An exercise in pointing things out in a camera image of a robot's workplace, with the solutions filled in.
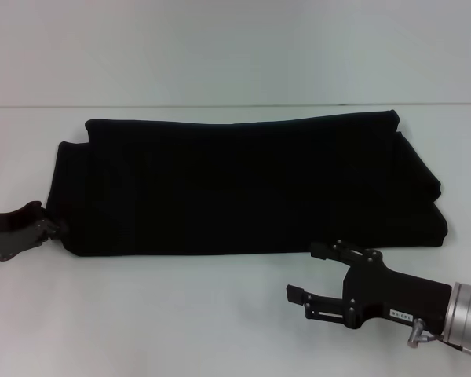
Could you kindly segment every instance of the label sticker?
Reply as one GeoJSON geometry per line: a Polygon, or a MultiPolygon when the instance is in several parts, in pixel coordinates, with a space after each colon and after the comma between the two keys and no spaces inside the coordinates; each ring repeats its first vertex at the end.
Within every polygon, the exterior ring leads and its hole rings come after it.
{"type": "Polygon", "coordinates": [[[408,322],[413,322],[414,321],[414,316],[412,316],[411,314],[398,312],[397,310],[393,310],[393,309],[389,310],[389,315],[391,317],[397,318],[398,320],[407,320],[408,322]]]}

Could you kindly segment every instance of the white surface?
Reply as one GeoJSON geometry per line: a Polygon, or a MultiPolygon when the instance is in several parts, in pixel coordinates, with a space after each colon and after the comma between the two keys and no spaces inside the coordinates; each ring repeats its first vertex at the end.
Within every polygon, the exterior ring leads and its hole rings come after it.
{"type": "MultiPolygon", "coordinates": [[[[442,248],[385,250],[385,261],[471,284],[471,106],[394,108],[443,182],[450,234],[442,248]]],[[[385,109],[0,109],[0,211],[45,201],[57,144],[85,141],[93,117],[230,123],[385,109]]],[[[307,254],[76,258],[48,243],[0,262],[0,377],[471,376],[471,357],[452,348],[408,348],[405,326],[352,331],[287,302],[287,284],[340,297],[346,270],[307,254]]]]}
{"type": "Polygon", "coordinates": [[[471,0],[0,0],[0,106],[471,102],[471,0]]]}

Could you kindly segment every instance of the black towel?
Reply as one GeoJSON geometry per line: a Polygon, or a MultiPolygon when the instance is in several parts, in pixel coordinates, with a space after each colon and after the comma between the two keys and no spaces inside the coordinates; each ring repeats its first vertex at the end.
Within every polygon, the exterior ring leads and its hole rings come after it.
{"type": "Polygon", "coordinates": [[[394,111],[272,123],[93,119],[61,143],[48,212],[77,255],[440,246],[440,182],[394,111]]]}

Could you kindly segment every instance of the black bracket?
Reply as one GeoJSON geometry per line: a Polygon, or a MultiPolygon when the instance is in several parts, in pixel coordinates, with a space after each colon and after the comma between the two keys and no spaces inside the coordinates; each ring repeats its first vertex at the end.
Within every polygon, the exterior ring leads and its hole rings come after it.
{"type": "Polygon", "coordinates": [[[30,202],[20,210],[0,214],[0,261],[8,261],[21,251],[42,245],[59,236],[56,225],[40,202],[30,202]]]}
{"type": "Polygon", "coordinates": [[[305,307],[305,317],[360,328],[379,317],[412,326],[420,318],[425,329],[440,334],[444,328],[451,287],[388,269],[382,253],[338,240],[332,245],[312,243],[311,256],[349,265],[342,298],[314,295],[288,285],[288,301],[305,307]]]}

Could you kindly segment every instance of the silver cylinder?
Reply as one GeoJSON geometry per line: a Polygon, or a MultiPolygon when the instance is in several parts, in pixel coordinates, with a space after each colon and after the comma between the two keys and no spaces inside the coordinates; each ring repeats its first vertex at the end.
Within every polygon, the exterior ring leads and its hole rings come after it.
{"type": "Polygon", "coordinates": [[[408,338],[408,346],[410,348],[417,348],[418,344],[420,343],[420,338],[422,336],[422,332],[424,331],[425,323],[420,318],[414,320],[414,325],[411,328],[410,338],[408,338]]]}
{"type": "Polygon", "coordinates": [[[471,285],[455,283],[443,336],[445,342],[471,350],[471,285]]]}

